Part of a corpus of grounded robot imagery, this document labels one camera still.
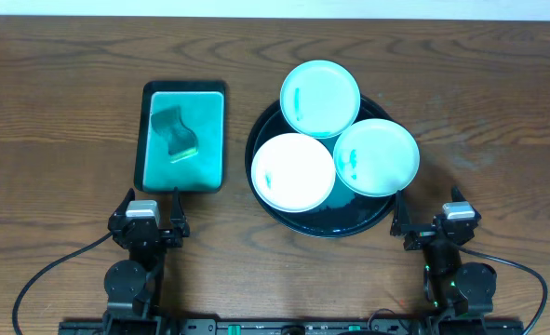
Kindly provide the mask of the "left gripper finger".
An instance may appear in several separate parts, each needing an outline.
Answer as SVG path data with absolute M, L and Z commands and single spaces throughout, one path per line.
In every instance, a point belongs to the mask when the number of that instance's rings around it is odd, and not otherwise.
M 172 191 L 172 203 L 169 221 L 174 227 L 186 227 L 186 217 L 181 206 L 180 192 L 177 187 L 175 187 Z
M 121 201 L 119 206 L 114 211 L 113 217 L 114 218 L 125 217 L 129 203 L 134 200 L 135 200 L 135 192 L 132 188 L 129 188 L 124 199 Z

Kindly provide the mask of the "green scouring sponge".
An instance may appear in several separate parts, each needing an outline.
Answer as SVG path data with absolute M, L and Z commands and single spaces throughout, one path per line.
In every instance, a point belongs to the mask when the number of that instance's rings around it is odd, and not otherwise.
M 170 163 L 176 163 L 198 154 L 198 139 L 181 117 L 176 105 L 151 116 L 151 127 L 168 145 Z

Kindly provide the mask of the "white plate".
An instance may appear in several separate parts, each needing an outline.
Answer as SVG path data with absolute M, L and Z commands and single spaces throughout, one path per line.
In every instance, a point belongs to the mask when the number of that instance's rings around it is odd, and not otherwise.
M 336 171 L 329 150 L 300 133 L 277 135 L 255 153 L 250 180 L 271 208 L 300 213 L 322 204 L 331 193 Z

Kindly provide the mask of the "mint green plate top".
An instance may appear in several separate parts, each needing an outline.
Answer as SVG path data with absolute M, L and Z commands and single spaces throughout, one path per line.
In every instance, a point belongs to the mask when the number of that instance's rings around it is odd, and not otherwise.
M 310 60 L 287 75 L 279 104 L 294 130 L 327 139 L 340 135 L 355 122 L 361 95 L 355 78 L 340 64 Z

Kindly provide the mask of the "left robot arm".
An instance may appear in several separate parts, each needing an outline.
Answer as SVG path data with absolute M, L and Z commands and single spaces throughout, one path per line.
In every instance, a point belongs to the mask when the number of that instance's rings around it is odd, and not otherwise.
M 137 200 L 132 189 L 108 220 L 111 238 L 128 258 L 112 265 L 104 277 L 105 335 L 179 332 L 178 322 L 159 308 L 167 251 L 180 248 L 190 235 L 178 189 L 171 193 L 169 227 L 161 228 L 159 222 L 157 202 Z

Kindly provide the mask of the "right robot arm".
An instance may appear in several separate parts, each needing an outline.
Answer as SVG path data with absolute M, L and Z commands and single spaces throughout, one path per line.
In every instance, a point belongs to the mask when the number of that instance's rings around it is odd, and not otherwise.
M 436 310 L 409 322 L 409 334 L 486 334 L 484 315 L 493 311 L 495 270 L 480 262 L 462 262 L 460 247 L 474 236 L 481 215 L 459 191 L 429 223 L 411 221 L 401 191 L 395 194 L 390 235 L 404 239 L 406 251 L 420 250 L 425 266 L 425 298 Z

